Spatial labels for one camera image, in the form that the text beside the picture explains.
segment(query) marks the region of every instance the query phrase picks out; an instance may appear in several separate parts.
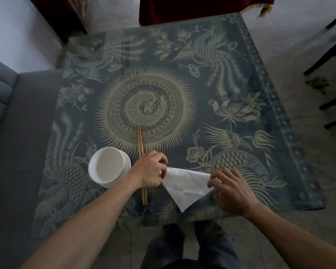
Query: person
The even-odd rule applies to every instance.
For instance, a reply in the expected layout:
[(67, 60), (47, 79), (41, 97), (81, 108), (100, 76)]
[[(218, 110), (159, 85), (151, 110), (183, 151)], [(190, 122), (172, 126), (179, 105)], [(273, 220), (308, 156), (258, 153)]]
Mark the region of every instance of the person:
[[(130, 196), (139, 188), (159, 186), (167, 164), (163, 153), (151, 151), (143, 155), (126, 176), (54, 232), (22, 269), (90, 268)], [(213, 172), (210, 178), (207, 185), (215, 188), (213, 198), (219, 207), (252, 222), (288, 266), (336, 268), (335, 247), (260, 203), (237, 170), (224, 168)], [(167, 225), (149, 244), (141, 268), (243, 268), (232, 242), (215, 221), (196, 222), (195, 233), (200, 244), (198, 261), (182, 259), (184, 234), (176, 225)]]

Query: gold fringe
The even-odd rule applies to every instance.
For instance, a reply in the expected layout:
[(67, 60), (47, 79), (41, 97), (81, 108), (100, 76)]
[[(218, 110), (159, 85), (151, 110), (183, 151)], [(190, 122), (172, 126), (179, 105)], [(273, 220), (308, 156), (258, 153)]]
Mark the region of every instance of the gold fringe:
[(258, 16), (259, 18), (265, 17), (265, 15), (273, 9), (272, 4), (252, 4), (252, 5), (248, 6), (246, 9), (240, 11), (240, 13), (249, 12), (251, 9), (257, 8), (257, 7), (262, 8), (262, 11), (260, 12), (260, 14)]

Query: sun-shaped motif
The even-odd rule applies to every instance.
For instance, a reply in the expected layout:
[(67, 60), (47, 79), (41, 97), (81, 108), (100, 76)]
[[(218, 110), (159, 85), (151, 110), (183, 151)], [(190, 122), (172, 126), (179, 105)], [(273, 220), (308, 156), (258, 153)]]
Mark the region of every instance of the sun-shaped motif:
[(189, 82), (161, 67), (130, 69), (101, 93), (95, 126), (105, 145), (137, 156), (137, 125), (146, 151), (175, 147), (188, 133), (196, 113)]

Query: person's right arm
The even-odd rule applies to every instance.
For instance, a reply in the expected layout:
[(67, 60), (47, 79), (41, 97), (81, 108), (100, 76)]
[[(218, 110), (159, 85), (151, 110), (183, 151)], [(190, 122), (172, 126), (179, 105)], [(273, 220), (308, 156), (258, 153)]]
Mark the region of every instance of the person's right arm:
[(252, 222), (290, 268), (336, 268), (335, 247), (261, 204), (236, 169), (224, 168), (212, 173), (210, 178), (208, 187), (215, 188), (213, 197), (220, 208)]

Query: patterned tablecloth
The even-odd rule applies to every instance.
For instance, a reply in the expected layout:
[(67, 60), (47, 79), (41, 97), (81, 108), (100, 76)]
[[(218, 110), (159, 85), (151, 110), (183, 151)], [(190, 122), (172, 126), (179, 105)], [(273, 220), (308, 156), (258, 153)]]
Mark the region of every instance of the patterned tablecloth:
[[(171, 167), (235, 167), (275, 211), (326, 206), (240, 14), (71, 38), (62, 77), (34, 237), (105, 191), (87, 175), (98, 149), (137, 160), (137, 124), (145, 151), (163, 151)], [(227, 216), (211, 193), (181, 213), (159, 187), (146, 206), (138, 190), (117, 225)]]

